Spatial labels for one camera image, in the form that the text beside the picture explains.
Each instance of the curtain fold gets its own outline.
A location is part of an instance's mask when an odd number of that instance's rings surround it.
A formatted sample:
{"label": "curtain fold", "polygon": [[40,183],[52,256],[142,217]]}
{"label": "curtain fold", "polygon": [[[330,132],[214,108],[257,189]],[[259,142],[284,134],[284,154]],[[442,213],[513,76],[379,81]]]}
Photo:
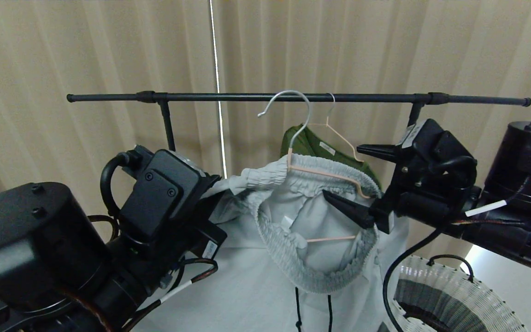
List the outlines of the curtain fold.
{"label": "curtain fold", "polygon": [[[0,2],[0,191],[59,181],[87,213],[105,213],[98,185],[105,163],[135,143],[167,148],[160,109],[68,103],[66,94],[215,87],[208,2]],[[216,103],[170,108],[177,150],[222,174]],[[118,205],[133,183],[116,172]]]}
{"label": "curtain fold", "polygon": [[[531,0],[357,1],[213,0],[223,92],[426,93],[531,97]],[[283,132],[306,119],[300,103],[223,103],[230,174],[279,157]],[[324,123],[330,104],[315,104]],[[395,143],[410,104],[338,104],[330,124],[354,145]],[[531,107],[424,107],[479,160],[483,185],[508,122],[531,120]],[[330,130],[314,127],[343,152]],[[394,166],[368,160],[389,184]],[[409,244],[430,227],[412,222]],[[470,244],[441,236],[419,254],[459,254]]]}

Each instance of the screw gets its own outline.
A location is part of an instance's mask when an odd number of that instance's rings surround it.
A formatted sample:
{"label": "screw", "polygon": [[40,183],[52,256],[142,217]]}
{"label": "screw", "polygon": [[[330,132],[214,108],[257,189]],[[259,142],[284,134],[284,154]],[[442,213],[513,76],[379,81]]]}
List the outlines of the screw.
{"label": "screw", "polygon": [[38,194],[44,191],[42,184],[35,184],[32,186],[32,193]]}
{"label": "screw", "polygon": [[42,206],[38,206],[32,209],[32,216],[36,218],[42,218],[46,216],[46,210]]}

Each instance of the clothes hanger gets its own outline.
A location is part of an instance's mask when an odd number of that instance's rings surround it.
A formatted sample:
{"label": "clothes hanger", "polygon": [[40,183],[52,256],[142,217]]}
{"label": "clothes hanger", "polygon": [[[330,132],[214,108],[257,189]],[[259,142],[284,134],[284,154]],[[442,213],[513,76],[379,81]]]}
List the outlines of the clothes hanger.
{"label": "clothes hanger", "polygon": [[[348,178],[348,177],[344,177],[344,176],[338,176],[336,174],[331,174],[331,173],[328,173],[328,172],[321,172],[321,171],[311,170],[309,168],[303,168],[303,167],[293,166],[292,165],[292,147],[293,147],[293,145],[295,143],[295,139],[298,137],[299,134],[301,134],[301,132],[304,130],[304,128],[306,128],[306,126],[308,126],[308,122],[309,122],[310,117],[312,116],[312,113],[313,113],[313,109],[312,109],[312,105],[310,103],[310,100],[308,100],[307,96],[305,96],[304,93],[302,93],[302,92],[299,92],[299,91],[296,91],[296,90],[284,90],[284,91],[276,93],[272,97],[272,99],[270,99],[270,101],[268,102],[268,104],[265,107],[264,111],[259,113],[257,116],[259,118],[261,118],[261,116],[264,116],[270,110],[270,106],[272,105],[272,103],[274,103],[274,101],[279,96],[282,96],[282,95],[287,94],[287,93],[293,93],[295,95],[300,96],[304,100],[304,102],[306,103],[307,111],[308,111],[307,118],[304,121],[303,126],[290,139],[290,144],[289,144],[288,154],[287,154],[288,172],[290,172],[290,170],[296,170],[296,171],[301,171],[301,172],[308,172],[308,173],[312,173],[312,174],[319,174],[319,175],[322,175],[322,176],[328,176],[328,177],[343,179],[343,180],[345,180],[347,182],[353,183],[356,186],[356,190],[357,190],[358,195],[360,197],[362,197],[362,198],[370,198],[369,196],[366,196],[366,195],[364,195],[362,193],[362,185],[361,185],[361,183],[356,181],[356,180],[354,180],[354,179],[352,179],[352,178]],[[322,238],[322,239],[308,239],[308,240],[306,240],[306,242],[308,243],[308,242],[323,242],[323,241],[330,241],[330,240],[348,240],[348,239],[354,239],[354,238],[356,238],[356,236],[354,236],[354,235],[352,235],[352,236],[342,236],[342,237],[325,237],[325,238]]]}
{"label": "clothes hanger", "polygon": [[354,154],[354,159],[356,159],[357,161],[359,162],[365,162],[364,160],[361,160],[360,158],[358,158],[358,156],[356,156],[356,147],[354,147],[354,145],[352,145],[352,143],[350,143],[345,137],[343,137],[341,134],[339,134],[339,132],[337,132],[337,130],[335,130],[333,127],[330,126],[329,124],[329,116],[331,116],[331,111],[333,111],[333,109],[335,109],[335,95],[333,95],[333,93],[329,93],[331,95],[331,97],[333,97],[333,106],[329,109],[329,111],[327,111],[327,120],[325,121],[324,124],[310,124],[311,126],[325,126],[327,128],[329,128],[331,131],[333,131],[335,134],[337,134],[337,136],[339,136],[339,138],[343,139],[343,141],[345,143],[347,143],[349,145],[350,148],[352,148],[352,153]]}

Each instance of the horizontal bar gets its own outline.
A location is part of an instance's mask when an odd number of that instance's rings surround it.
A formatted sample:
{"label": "horizontal bar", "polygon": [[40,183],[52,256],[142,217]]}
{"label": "horizontal bar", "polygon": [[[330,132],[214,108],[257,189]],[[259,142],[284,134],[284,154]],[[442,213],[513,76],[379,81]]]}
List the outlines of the horizontal bar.
{"label": "horizontal bar", "polygon": [[[158,101],[270,101],[274,93],[164,93],[143,91],[136,94],[124,95],[67,95],[69,102],[74,101],[143,101],[156,103]],[[333,102],[330,93],[307,93],[312,102]],[[504,98],[483,96],[454,96],[445,93],[414,93],[409,95],[397,94],[363,94],[337,93],[333,94],[335,101],[342,103],[422,103],[425,105],[440,105],[445,103],[476,103],[519,105],[528,107],[530,98]],[[303,101],[299,96],[282,95],[276,101]]]}

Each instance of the robotic arm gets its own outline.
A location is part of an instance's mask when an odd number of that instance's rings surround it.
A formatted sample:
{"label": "robotic arm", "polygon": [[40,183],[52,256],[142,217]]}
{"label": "robotic arm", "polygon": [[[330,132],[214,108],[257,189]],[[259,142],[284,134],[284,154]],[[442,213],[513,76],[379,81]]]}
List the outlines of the robotic arm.
{"label": "robotic arm", "polygon": [[[410,216],[531,267],[531,122],[508,126],[484,190],[474,185],[477,161],[432,119],[397,145],[358,151],[396,163],[386,194],[358,217],[388,233],[391,213]],[[136,179],[122,208],[110,191],[119,166]],[[208,218],[220,196],[200,198],[218,180],[172,151],[118,154],[100,181],[120,222],[107,245],[63,184],[0,193],[0,332],[121,331],[186,252],[215,271],[227,235]]]}

